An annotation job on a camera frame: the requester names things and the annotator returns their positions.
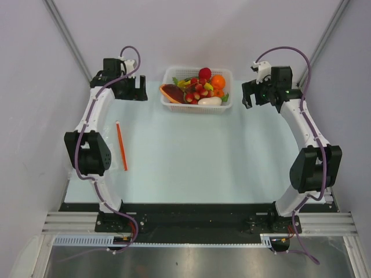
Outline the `clear zip top bag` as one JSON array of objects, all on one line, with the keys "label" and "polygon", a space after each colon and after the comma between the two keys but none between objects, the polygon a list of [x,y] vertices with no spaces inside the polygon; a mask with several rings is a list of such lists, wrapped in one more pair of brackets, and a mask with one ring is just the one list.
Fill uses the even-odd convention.
[{"label": "clear zip top bag", "polygon": [[111,151],[112,162],[110,170],[127,171],[128,167],[125,166],[122,158],[121,144],[123,144],[123,139],[118,135],[117,123],[119,122],[116,120],[106,120],[101,135]]}]

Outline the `brown steak slice toy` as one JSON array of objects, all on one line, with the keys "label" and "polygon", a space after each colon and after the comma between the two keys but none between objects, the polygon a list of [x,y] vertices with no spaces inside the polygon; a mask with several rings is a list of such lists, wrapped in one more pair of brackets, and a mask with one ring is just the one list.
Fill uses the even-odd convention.
[{"label": "brown steak slice toy", "polygon": [[173,84],[162,84],[160,86],[161,93],[171,102],[175,104],[185,104],[184,92]]}]

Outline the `red strawberry bunch toy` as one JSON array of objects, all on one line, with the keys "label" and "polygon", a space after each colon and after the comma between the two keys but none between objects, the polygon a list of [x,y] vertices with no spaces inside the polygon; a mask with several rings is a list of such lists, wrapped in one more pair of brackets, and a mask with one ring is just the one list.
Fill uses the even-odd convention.
[{"label": "red strawberry bunch toy", "polygon": [[187,89],[184,91],[184,99],[186,104],[197,104],[202,96],[206,96],[206,90],[201,87],[198,90]]}]

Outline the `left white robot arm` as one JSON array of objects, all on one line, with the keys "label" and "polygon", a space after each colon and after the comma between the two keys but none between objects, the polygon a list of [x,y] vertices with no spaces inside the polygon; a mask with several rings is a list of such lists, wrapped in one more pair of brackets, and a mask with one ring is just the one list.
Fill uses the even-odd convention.
[{"label": "left white robot arm", "polygon": [[81,121],[74,131],[64,135],[72,167],[78,178],[88,181],[99,200],[99,210],[109,213],[108,225],[120,232],[127,227],[128,217],[121,211],[122,199],[113,188],[110,167],[111,151],[102,136],[108,110],[114,100],[146,101],[146,78],[136,85],[134,73],[140,61],[105,58],[103,69],[90,81],[90,95]]}]

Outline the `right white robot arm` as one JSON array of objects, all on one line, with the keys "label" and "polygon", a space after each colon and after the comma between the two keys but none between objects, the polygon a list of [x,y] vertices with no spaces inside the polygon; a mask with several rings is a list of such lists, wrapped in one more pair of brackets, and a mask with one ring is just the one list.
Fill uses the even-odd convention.
[{"label": "right white robot arm", "polygon": [[290,172],[290,185],[282,197],[274,202],[274,210],[252,225],[267,224],[273,232],[282,232],[288,226],[288,218],[295,215],[312,199],[320,201],[327,188],[334,185],[342,157],[338,145],[331,145],[321,134],[307,108],[304,94],[292,87],[290,66],[273,67],[270,63],[255,62],[251,69],[257,78],[242,84],[242,103],[252,107],[271,104],[286,120],[296,140],[299,154]]}]

